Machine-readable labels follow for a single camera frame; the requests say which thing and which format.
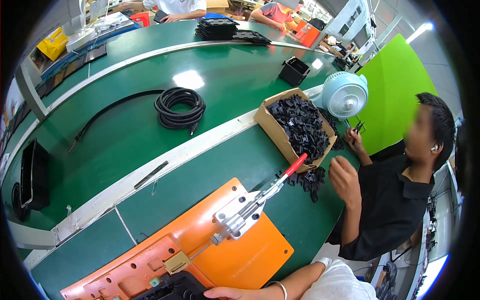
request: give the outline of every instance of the white sleeve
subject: white sleeve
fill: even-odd
[[[207,10],[207,1],[206,0],[193,0],[192,12],[202,10]]]
[[[155,5],[158,5],[154,0],[144,0],[143,3],[144,7],[148,9],[153,8]]]
[[[318,262],[325,265],[325,271],[303,294],[301,300],[377,299],[373,286],[359,281],[343,261],[324,257]]]

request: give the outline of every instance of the black plastic box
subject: black plastic box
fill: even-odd
[[[283,69],[280,72],[280,78],[288,82],[291,86],[300,85],[303,79],[307,77],[310,68],[301,60],[292,56],[282,63]]]
[[[22,152],[20,172],[21,207],[40,210],[50,205],[48,198],[48,152],[36,138]]]

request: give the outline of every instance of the red wire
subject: red wire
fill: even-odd
[[[73,145],[70,147],[70,149],[68,149],[67,155],[68,155],[68,153],[70,153],[70,150],[73,148],[73,146],[75,146],[75,143],[76,143],[76,142],[77,142],[77,140],[75,140],[75,142],[73,142]]]

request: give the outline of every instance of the green workbench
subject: green workbench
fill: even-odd
[[[256,30],[273,41],[295,43],[269,26],[241,23],[241,29]],[[90,75],[151,50],[200,41],[194,35],[195,27],[196,21],[168,23],[109,39],[108,55],[90,65]],[[32,211],[23,225],[52,229],[66,217],[68,204],[73,210],[77,209],[125,175],[190,138],[188,130],[171,131],[160,126],[153,106],[155,97],[145,96],[113,108],[96,120],[67,156],[74,136],[102,108],[133,93],[176,86],[175,75],[193,70],[203,81],[197,91],[206,102],[204,117],[195,133],[199,135],[258,108],[265,98],[290,89],[278,74],[282,62],[291,56],[299,57],[311,67],[301,89],[322,84],[329,74],[338,71],[332,65],[334,57],[304,49],[208,46],[153,57],[90,84],[58,107],[27,139],[28,142],[36,137],[50,153],[50,206]],[[321,61],[319,69],[312,67],[315,60]],[[87,77],[85,66],[42,100],[46,106],[50,105]],[[34,120],[30,113],[20,124],[6,153],[12,151]],[[340,132],[346,129],[340,122],[337,127]],[[355,166],[359,164],[354,154],[345,149],[331,151],[321,166],[328,169],[329,158],[336,155],[345,156]],[[14,220],[11,191],[20,179],[21,151],[11,159],[1,193],[8,218]],[[237,177],[250,190],[265,179],[273,179],[274,174],[287,166],[268,136],[255,125],[163,176],[155,195],[152,195],[151,185],[147,186],[117,208],[134,239],[141,242],[144,234],[158,231],[231,178]],[[265,213],[295,249],[276,278],[311,261],[342,208],[343,202],[328,178],[315,204],[300,186],[285,186],[267,203]],[[62,299],[58,293],[60,289],[133,246],[118,215],[111,211],[53,251],[32,270],[32,275],[51,299]]]

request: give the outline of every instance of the black hair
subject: black hair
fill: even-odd
[[[452,112],[440,97],[430,93],[417,94],[416,97],[421,104],[432,108],[433,138],[438,145],[444,145],[433,165],[433,171],[436,172],[452,153],[455,142],[455,121]]]

